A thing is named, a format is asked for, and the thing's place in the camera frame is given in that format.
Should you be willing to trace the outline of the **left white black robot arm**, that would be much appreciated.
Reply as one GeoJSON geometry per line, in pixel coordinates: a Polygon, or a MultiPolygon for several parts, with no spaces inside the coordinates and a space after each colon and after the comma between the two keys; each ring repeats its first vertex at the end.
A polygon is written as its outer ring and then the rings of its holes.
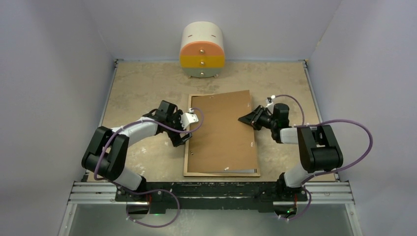
{"type": "Polygon", "coordinates": [[[201,122],[193,108],[183,112],[177,105],[161,101],[158,108],[137,121],[115,128],[98,127],[82,158],[81,166],[93,173],[95,180],[108,180],[127,190],[134,201],[145,198],[146,179],[126,166],[127,151],[137,142],[166,133],[174,147],[184,145],[191,137],[189,126],[201,122]]]}

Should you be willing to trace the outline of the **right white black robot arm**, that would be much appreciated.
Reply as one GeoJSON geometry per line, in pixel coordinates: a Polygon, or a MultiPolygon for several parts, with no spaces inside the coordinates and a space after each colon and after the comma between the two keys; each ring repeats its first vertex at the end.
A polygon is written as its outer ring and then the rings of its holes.
{"type": "Polygon", "coordinates": [[[321,171],[330,172],[343,164],[343,155],[330,125],[291,127],[289,111],[288,105],[277,103],[272,112],[258,106],[238,118],[254,130],[269,129],[272,139],[278,144],[298,146],[299,164],[282,173],[277,180],[276,193],[282,200],[288,200],[296,191],[300,191],[308,177],[321,171]]]}

